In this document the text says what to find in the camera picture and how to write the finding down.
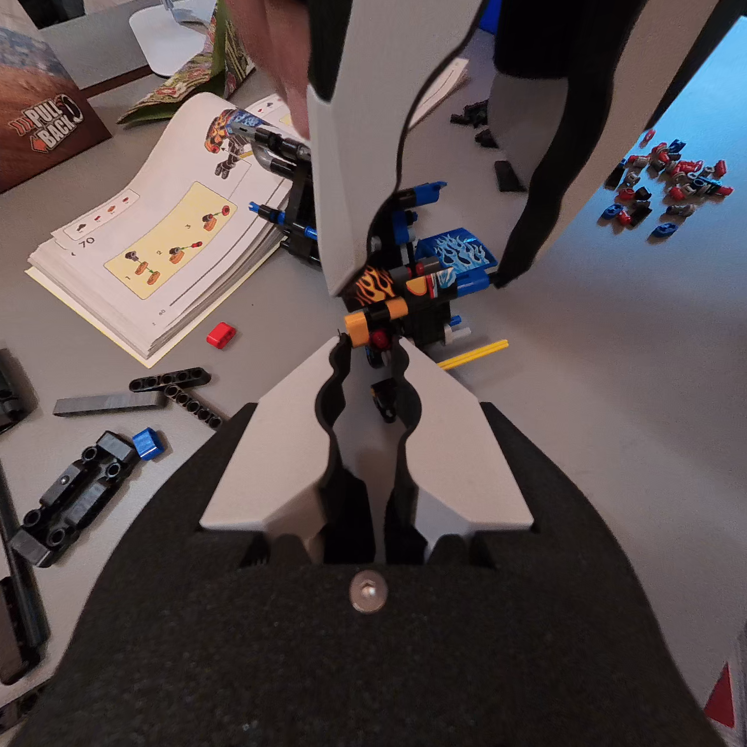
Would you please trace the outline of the pile of black lego pieces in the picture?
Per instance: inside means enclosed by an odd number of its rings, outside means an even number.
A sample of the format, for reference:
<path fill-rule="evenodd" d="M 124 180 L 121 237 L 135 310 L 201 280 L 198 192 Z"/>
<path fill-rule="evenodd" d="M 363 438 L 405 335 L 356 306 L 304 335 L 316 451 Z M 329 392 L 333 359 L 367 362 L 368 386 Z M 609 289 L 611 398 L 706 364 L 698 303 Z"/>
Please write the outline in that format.
<path fill-rule="evenodd" d="M 1 682 L 15 686 L 42 663 L 49 626 L 28 562 L 11 545 L 18 530 L 13 501 L 1 474 Z"/>

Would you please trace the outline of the small black lego connector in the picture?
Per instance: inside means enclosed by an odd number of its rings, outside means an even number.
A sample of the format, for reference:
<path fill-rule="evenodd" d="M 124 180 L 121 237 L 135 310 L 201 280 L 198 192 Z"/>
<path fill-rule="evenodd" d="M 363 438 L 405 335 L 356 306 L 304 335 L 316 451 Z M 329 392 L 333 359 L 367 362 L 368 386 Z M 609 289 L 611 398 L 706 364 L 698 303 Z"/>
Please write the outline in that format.
<path fill-rule="evenodd" d="M 375 382 L 370 387 L 370 393 L 374 406 L 384 422 L 394 424 L 398 417 L 399 396 L 399 385 L 396 379 L 389 377 Z"/>

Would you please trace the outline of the person's right hand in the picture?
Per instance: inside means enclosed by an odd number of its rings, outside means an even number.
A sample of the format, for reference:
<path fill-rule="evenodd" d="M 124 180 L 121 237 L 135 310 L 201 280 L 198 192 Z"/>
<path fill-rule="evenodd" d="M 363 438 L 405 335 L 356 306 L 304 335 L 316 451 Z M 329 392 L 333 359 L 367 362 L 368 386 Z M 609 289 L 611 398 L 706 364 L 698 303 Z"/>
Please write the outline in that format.
<path fill-rule="evenodd" d="M 248 57 L 272 81 L 296 131 L 309 138 L 306 101 L 311 55 L 309 10 L 297 1 L 227 1 Z"/>

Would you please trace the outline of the blue flame lego car body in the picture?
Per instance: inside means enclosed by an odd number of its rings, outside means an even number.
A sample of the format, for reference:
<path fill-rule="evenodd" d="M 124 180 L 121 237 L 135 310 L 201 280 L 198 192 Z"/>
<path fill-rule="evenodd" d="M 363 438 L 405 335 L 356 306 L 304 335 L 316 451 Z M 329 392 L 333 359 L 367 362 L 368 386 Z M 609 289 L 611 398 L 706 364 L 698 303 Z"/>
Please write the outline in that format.
<path fill-rule="evenodd" d="M 435 204 L 445 186 L 427 182 L 385 202 L 371 229 L 367 263 L 341 293 L 345 331 L 372 368 L 388 364 L 395 338 L 422 349 L 470 335 L 451 304 L 491 285 L 498 261 L 467 229 L 416 237 L 416 209 Z"/>

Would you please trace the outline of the green printed paper bag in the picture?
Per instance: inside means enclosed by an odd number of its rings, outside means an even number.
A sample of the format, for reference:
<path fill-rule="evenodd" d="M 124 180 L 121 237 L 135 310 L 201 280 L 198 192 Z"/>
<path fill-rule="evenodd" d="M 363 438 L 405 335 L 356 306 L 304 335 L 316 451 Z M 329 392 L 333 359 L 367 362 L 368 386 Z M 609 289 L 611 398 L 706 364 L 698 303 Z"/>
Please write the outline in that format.
<path fill-rule="evenodd" d="M 129 127 L 172 119 L 187 100 L 201 93 L 227 100 L 255 69 L 226 2 L 217 1 L 202 51 L 138 101 L 117 123 Z"/>

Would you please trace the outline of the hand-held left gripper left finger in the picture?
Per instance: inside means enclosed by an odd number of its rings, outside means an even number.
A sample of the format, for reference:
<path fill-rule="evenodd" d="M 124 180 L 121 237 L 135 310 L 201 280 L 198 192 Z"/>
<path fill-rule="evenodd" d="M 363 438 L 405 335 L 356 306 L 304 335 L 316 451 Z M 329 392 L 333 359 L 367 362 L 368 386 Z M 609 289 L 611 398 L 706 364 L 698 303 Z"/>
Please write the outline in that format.
<path fill-rule="evenodd" d="M 344 556 L 353 475 L 334 425 L 352 344 L 334 335 L 256 404 L 200 528 L 298 538 L 316 562 Z"/>

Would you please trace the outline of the black holed lego beam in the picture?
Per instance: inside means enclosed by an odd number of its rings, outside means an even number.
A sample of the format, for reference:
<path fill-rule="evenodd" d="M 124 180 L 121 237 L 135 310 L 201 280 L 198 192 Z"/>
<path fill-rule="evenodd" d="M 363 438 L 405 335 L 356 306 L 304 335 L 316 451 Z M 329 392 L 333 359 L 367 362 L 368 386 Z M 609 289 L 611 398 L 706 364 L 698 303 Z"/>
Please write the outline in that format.
<path fill-rule="evenodd" d="M 128 384 L 128 390 L 135 394 L 161 392 L 199 422 L 218 431 L 223 424 L 223 416 L 191 393 L 195 388 L 208 385 L 211 379 L 207 370 L 194 367 L 133 379 Z"/>

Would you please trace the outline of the black grey lego chassis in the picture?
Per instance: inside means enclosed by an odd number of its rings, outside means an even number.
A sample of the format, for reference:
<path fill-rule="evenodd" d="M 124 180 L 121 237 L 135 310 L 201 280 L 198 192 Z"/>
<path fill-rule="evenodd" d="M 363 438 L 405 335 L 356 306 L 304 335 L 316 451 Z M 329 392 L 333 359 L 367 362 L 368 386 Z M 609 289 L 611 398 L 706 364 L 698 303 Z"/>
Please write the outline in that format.
<path fill-rule="evenodd" d="M 281 247 L 289 254 L 321 268 L 309 146 L 265 127 L 250 127 L 248 133 L 257 162 L 291 182 L 285 208 L 250 202 L 249 210 L 282 231 L 285 238 Z"/>

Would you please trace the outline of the black lego slope piece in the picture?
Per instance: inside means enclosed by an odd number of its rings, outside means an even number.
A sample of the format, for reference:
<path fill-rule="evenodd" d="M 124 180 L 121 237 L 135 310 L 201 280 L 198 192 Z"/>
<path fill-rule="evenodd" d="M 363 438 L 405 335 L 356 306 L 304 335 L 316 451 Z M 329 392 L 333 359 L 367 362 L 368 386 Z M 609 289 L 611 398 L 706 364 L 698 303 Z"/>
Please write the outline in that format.
<path fill-rule="evenodd" d="M 501 193 L 526 193 L 528 190 L 519 179 L 512 164 L 506 160 L 494 162 L 494 173 Z"/>

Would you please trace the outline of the lego instruction booklet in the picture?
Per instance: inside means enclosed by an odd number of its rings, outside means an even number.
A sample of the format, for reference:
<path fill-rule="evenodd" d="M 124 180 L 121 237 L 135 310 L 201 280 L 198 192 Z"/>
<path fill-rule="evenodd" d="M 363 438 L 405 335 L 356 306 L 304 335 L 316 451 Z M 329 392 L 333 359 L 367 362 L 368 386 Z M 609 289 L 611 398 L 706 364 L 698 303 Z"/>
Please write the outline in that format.
<path fill-rule="evenodd" d="M 26 274 L 152 368 L 253 274 L 281 240 L 251 210 L 282 212 L 291 181 L 265 169 L 237 126 L 298 140 L 276 95 L 239 109 L 189 99 L 115 196 L 52 232 Z"/>

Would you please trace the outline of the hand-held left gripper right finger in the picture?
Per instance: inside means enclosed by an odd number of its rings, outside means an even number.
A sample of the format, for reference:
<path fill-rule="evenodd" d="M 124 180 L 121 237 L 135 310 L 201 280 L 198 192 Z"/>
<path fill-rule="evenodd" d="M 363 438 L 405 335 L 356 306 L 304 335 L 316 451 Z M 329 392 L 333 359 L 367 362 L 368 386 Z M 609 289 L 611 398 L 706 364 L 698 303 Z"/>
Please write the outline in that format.
<path fill-rule="evenodd" d="M 442 537 L 525 531 L 534 518 L 478 398 L 405 338 L 391 350 L 397 415 L 392 498 L 422 555 Z"/>

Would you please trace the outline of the black lego frame piece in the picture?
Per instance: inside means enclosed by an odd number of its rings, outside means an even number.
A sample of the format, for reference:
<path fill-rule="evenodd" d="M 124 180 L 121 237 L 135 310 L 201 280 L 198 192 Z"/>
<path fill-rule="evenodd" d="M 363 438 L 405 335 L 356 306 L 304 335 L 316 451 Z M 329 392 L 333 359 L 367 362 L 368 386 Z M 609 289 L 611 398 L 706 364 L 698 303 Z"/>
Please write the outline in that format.
<path fill-rule="evenodd" d="M 127 480 L 140 457 L 126 438 L 105 431 L 53 481 L 10 540 L 11 549 L 31 565 L 60 560 L 95 521 Z"/>
<path fill-rule="evenodd" d="M 1 349 L 1 435 L 27 419 L 38 398 L 25 369 L 14 354 Z"/>

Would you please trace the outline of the small blue lego piece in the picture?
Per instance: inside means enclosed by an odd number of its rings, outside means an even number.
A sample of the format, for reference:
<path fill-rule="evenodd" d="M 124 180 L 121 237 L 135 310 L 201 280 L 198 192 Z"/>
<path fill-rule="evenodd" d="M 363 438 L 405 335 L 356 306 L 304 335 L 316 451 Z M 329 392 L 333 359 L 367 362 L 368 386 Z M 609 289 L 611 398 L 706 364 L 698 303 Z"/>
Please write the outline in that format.
<path fill-rule="evenodd" d="M 146 427 L 132 437 L 132 443 L 137 455 L 143 461 L 151 461 L 165 452 L 161 436 L 156 430 Z"/>

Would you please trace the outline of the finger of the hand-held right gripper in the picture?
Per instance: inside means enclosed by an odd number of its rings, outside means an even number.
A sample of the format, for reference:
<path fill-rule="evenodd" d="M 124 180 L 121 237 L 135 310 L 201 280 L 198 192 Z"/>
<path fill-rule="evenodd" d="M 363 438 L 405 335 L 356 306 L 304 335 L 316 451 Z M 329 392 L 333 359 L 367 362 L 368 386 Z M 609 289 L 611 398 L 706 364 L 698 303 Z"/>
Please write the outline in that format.
<path fill-rule="evenodd" d="M 416 104 L 464 48 L 485 4 L 308 2 L 314 209 L 331 296 L 366 264 L 372 224 L 400 185 Z"/>
<path fill-rule="evenodd" d="M 494 136 L 527 188 L 494 284 L 503 288 L 546 251 L 663 111 L 680 70 L 723 20 L 723 3 L 649 1 L 619 51 L 576 54 L 561 79 L 495 70 Z"/>

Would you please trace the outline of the white monitor stand base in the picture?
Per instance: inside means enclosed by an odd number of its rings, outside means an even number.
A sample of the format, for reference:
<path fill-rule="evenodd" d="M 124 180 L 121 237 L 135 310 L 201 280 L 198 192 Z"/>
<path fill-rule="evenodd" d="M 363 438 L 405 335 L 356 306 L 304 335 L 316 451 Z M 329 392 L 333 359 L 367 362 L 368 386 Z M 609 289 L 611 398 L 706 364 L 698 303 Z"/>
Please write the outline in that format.
<path fill-rule="evenodd" d="M 155 75 L 169 78 L 209 39 L 215 1 L 162 1 L 136 11 L 130 28 Z"/>

